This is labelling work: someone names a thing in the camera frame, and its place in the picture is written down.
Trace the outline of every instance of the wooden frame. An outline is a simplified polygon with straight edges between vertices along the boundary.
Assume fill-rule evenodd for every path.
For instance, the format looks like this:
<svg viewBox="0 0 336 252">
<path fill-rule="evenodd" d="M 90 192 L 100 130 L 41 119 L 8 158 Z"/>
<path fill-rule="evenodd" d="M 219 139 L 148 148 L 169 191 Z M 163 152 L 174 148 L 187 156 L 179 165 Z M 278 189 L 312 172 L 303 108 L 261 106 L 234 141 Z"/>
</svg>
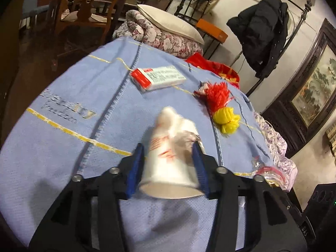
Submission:
<svg viewBox="0 0 336 252">
<path fill-rule="evenodd" d="M 327 45 L 336 54 L 336 29 L 325 19 L 315 44 L 300 69 L 279 97 L 262 114 L 286 140 L 288 144 L 286 156 L 289 158 L 317 134 L 336 108 L 336 89 L 331 92 L 330 98 L 309 123 L 304 120 L 292 102 L 317 69 Z"/>
</svg>

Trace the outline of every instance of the paper cup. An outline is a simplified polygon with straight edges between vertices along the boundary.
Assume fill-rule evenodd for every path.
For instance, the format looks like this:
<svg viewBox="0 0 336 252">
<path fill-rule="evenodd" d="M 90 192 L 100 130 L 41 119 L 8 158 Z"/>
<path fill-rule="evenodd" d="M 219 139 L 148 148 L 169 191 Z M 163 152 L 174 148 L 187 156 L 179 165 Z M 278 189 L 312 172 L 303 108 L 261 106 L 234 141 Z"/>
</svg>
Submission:
<svg viewBox="0 0 336 252">
<path fill-rule="evenodd" d="M 166 199 L 202 195 L 191 157 L 195 140 L 199 141 L 195 124 L 165 107 L 157 117 L 140 190 Z"/>
</svg>

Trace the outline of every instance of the floral quilt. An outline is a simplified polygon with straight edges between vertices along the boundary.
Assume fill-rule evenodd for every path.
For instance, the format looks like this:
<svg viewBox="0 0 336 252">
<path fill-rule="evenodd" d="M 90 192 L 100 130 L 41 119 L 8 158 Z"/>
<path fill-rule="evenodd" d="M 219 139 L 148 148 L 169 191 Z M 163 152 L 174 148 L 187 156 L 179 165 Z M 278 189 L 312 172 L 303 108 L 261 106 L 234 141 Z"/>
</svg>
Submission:
<svg viewBox="0 0 336 252">
<path fill-rule="evenodd" d="M 137 10 L 126 13 L 126 21 L 115 31 L 113 38 L 121 36 L 131 36 L 138 42 L 181 59 L 189 58 L 196 52 L 203 54 L 199 43 L 157 28 Z"/>
<path fill-rule="evenodd" d="M 254 112 L 254 118 L 265 137 L 266 144 L 273 157 L 274 165 L 280 168 L 284 173 L 286 178 L 285 189 L 289 192 L 293 187 L 297 175 L 297 167 L 291 159 L 285 157 L 287 143 L 259 113 Z"/>
</svg>

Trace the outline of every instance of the wooden chair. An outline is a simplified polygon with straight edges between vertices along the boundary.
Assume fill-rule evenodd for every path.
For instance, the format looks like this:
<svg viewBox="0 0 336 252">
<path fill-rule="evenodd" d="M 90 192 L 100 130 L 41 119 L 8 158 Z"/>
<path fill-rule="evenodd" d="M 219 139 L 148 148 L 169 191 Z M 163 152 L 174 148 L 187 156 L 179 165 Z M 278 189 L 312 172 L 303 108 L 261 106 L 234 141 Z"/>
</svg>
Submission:
<svg viewBox="0 0 336 252">
<path fill-rule="evenodd" d="M 99 16 L 91 13 L 92 9 L 95 9 L 94 1 L 102 1 L 110 3 L 106 16 Z M 60 56 L 68 55 L 70 52 L 63 54 L 56 54 L 58 46 L 58 37 L 59 34 L 68 26 L 89 26 L 95 28 L 102 28 L 103 33 L 100 38 L 99 45 L 103 45 L 106 42 L 106 36 L 112 36 L 115 27 L 118 22 L 119 15 L 121 13 L 122 7 L 126 0 L 61 0 L 60 5 L 57 9 L 55 16 L 55 28 L 54 28 L 54 37 L 55 37 L 55 57 L 53 59 L 53 70 L 57 68 L 57 59 Z M 62 16 L 62 13 L 65 10 L 69 10 L 67 16 Z"/>
</svg>

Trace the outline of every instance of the metal screw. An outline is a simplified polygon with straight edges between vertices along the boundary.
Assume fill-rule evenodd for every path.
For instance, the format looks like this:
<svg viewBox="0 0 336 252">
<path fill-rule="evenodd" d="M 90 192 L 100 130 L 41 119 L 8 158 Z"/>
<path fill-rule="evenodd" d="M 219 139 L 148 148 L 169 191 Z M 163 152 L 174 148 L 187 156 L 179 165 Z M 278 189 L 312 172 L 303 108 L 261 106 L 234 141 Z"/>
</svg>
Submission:
<svg viewBox="0 0 336 252">
<path fill-rule="evenodd" d="M 218 168 L 216 169 L 216 171 L 217 171 L 218 173 L 220 173 L 220 174 L 226 174 L 226 173 L 228 173 L 228 170 L 227 170 L 227 168 L 225 168 L 225 167 L 218 167 Z"/>
<path fill-rule="evenodd" d="M 73 180 L 74 182 L 80 182 L 80 181 L 83 180 L 83 176 L 81 176 L 80 174 L 76 174 L 76 175 L 74 175 L 74 176 L 72 177 L 72 180 Z"/>
<path fill-rule="evenodd" d="M 110 168 L 109 172 L 112 174 L 118 174 L 120 170 L 118 169 L 118 167 L 112 167 Z"/>
<path fill-rule="evenodd" d="M 259 183 L 261 183 L 265 180 L 265 178 L 262 175 L 259 175 L 259 174 L 255 175 L 253 177 L 253 179 L 254 179 L 254 181 L 259 182 Z"/>
</svg>

